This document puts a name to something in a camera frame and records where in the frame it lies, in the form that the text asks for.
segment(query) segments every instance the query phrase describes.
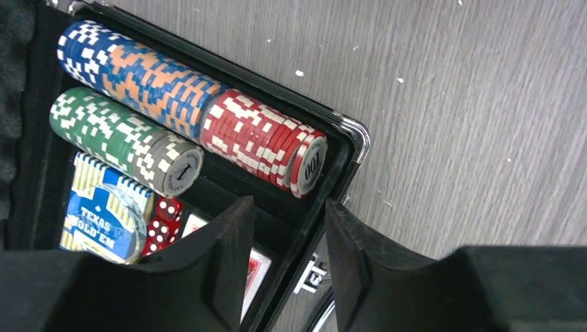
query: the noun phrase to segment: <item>blue poker chip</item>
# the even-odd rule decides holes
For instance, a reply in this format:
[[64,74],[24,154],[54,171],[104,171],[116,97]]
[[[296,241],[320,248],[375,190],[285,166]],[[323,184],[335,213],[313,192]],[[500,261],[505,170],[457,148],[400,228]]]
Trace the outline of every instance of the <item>blue poker chip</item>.
[[194,98],[196,98],[197,92],[196,91],[191,91],[190,94],[188,95],[188,97],[186,98],[186,101],[183,103],[183,107],[181,108],[181,111],[183,112],[183,110],[186,110],[186,122],[190,124],[190,127],[188,128],[188,137],[195,137],[195,125],[196,125],[196,121],[198,119],[192,119],[192,117],[194,116],[194,107],[192,107],[192,100],[194,100]]
[[115,36],[114,33],[102,33],[100,40],[94,45],[88,45],[87,47],[93,51],[91,60],[98,67],[98,73],[96,75],[96,86],[98,90],[105,90],[104,77],[111,74],[111,50],[112,48],[119,47],[124,44],[124,39],[110,40],[111,37]]
[[109,261],[136,261],[147,238],[138,205],[114,185],[100,184],[72,192],[66,218],[73,240]]
[[175,118],[181,118],[182,114],[183,115],[183,121],[185,123],[188,124],[187,127],[181,125],[179,126],[179,131],[181,132],[182,135],[185,135],[187,137],[192,137],[192,133],[193,133],[193,128],[194,125],[191,123],[190,119],[192,117],[194,108],[191,107],[190,103],[192,102],[192,99],[194,99],[194,97],[196,96],[196,93],[194,91],[190,91],[189,94],[186,96],[186,98],[182,101],[181,100],[181,96],[185,94],[186,89],[188,88],[188,86],[186,86],[184,89],[182,89],[181,94],[179,94],[178,96],[178,107],[177,107],[177,111],[175,113]]

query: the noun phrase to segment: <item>gray poker chip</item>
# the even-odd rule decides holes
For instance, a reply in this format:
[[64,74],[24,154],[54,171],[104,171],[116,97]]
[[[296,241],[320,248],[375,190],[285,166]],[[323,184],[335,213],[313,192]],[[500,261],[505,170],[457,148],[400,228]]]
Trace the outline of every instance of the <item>gray poker chip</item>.
[[173,198],[186,191],[200,174],[204,151],[191,142],[175,143],[163,155],[157,165],[157,172],[164,175],[163,193]]
[[135,150],[135,157],[133,161],[133,174],[140,179],[141,183],[151,183],[153,189],[159,190],[161,185],[157,185],[155,181],[156,172],[154,171],[155,154],[163,151],[163,147],[167,145],[169,135],[168,131],[164,131],[165,135],[158,140],[151,140],[147,143],[138,145]]
[[132,167],[132,174],[138,173],[138,166],[135,163],[135,160],[138,158],[144,158],[145,153],[160,139],[166,137],[169,133],[165,130],[155,131],[144,137],[142,140],[137,140],[132,145],[132,150],[129,152],[127,158],[129,163],[131,163]]

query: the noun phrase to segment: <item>gray wood-grain surface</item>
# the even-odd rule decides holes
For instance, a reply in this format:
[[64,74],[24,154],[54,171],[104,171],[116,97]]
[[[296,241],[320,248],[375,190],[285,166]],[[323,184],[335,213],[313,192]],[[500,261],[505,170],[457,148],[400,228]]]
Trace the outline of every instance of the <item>gray wood-grain surface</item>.
[[587,243],[585,1],[110,2],[365,123],[350,207],[395,241]]

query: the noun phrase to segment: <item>metal latch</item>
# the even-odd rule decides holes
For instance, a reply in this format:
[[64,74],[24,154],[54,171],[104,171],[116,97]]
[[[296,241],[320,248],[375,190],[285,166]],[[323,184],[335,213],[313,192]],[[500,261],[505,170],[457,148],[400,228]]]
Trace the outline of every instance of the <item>metal latch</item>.
[[66,12],[70,15],[74,15],[80,8],[83,8],[91,3],[99,3],[102,6],[108,6],[105,0],[45,0],[46,4],[50,7],[57,8],[62,12]]
[[316,266],[316,262],[318,261],[318,253],[315,252],[312,254],[312,258],[306,265],[306,269],[304,269],[304,273],[302,273],[302,277],[298,281],[298,284],[293,290],[294,294],[298,294],[300,289],[305,289],[310,293],[315,293],[318,290],[318,286],[322,282],[323,278],[326,276],[326,266],[324,263],[319,263]]

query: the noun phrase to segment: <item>poker chip denomination 100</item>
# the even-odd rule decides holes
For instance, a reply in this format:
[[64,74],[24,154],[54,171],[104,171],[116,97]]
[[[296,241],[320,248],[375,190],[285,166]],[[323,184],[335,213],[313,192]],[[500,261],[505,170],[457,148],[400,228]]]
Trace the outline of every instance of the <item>poker chip denomination 100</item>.
[[199,146],[88,88],[61,94],[49,122],[63,139],[167,198],[186,191],[201,170]]
[[73,78],[196,142],[220,82],[91,20],[71,24],[57,58]]
[[297,198],[316,185],[327,151],[323,132],[235,89],[204,114],[201,143]]

